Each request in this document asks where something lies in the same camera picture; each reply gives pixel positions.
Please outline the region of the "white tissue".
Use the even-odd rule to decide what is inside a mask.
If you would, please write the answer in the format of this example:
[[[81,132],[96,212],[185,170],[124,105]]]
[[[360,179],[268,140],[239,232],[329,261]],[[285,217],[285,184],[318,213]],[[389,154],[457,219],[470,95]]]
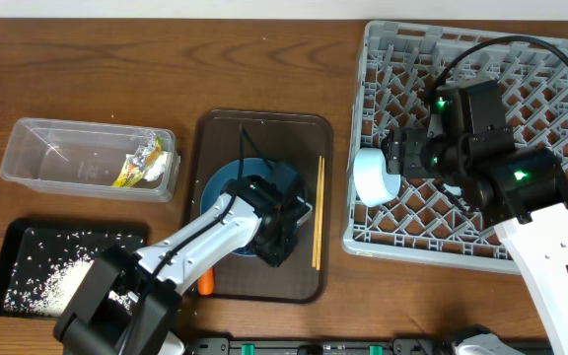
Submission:
[[[168,158],[170,153],[167,151],[162,151],[157,159],[146,168],[143,179],[146,181],[154,181],[158,179],[166,170],[168,165]]]

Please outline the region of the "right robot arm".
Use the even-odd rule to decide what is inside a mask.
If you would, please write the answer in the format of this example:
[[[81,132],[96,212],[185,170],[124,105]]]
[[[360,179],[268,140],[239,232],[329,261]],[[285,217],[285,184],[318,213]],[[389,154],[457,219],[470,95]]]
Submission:
[[[545,147],[519,148],[496,81],[435,91],[428,128],[381,143],[386,171],[456,186],[517,264],[556,354],[568,354],[568,177]]]

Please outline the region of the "large blue plate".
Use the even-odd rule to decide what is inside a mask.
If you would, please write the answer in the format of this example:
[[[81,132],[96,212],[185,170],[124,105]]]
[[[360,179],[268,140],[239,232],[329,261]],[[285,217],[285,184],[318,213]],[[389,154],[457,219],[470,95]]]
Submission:
[[[221,168],[208,182],[201,209],[204,214],[211,214],[216,223],[201,236],[208,260],[217,261],[241,249],[255,255],[251,241],[258,232],[261,218],[255,212],[259,196],[253,183],[256,179],[265,178],[275,165],[249,158],[248,172],[235,177],[233,173],[242,166],[235,161]],[[312,210],[298,222],[298,228],[308,220]]]

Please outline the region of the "orange carrot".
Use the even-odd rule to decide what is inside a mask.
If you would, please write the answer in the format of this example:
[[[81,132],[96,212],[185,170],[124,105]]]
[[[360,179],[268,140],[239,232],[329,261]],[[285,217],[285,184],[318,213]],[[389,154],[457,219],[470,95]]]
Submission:
[[[214,292],[214,268],[207,269],[197,280],[197,290],[200,296],[209,296]]]

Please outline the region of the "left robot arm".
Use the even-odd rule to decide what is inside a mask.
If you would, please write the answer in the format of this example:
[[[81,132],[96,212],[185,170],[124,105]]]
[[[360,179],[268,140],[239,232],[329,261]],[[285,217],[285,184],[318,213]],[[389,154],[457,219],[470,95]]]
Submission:
[[[277,163],[266,177],[230,179],[205,213],[161,242],[134,253],[106,249],[58,318],[54,338],[72,354],[178,351],[169,334],[185,291],[236,249],[280,266],[313,211],[304,191],[301,174]]]

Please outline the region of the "light blue small bowl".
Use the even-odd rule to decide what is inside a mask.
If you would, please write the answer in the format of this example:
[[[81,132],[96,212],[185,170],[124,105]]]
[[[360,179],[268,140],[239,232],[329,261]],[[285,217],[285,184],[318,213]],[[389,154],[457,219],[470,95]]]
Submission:
[[[401,176],[387,172],[387,161],[380,149],[361,148],[355,156],[353,177],[361,201],[368,207],[397,198]]]

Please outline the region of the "yellow green snack wrapper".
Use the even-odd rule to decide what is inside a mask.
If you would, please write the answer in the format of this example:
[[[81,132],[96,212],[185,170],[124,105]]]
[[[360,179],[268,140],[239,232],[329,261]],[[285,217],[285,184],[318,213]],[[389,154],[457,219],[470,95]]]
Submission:
[[[120,188],[135,186],[143,179],[146,168],[157,159],[162,151],[164,151],[162,139],[151,133],[134,153],[125,155],[120,173],[111,186]]]

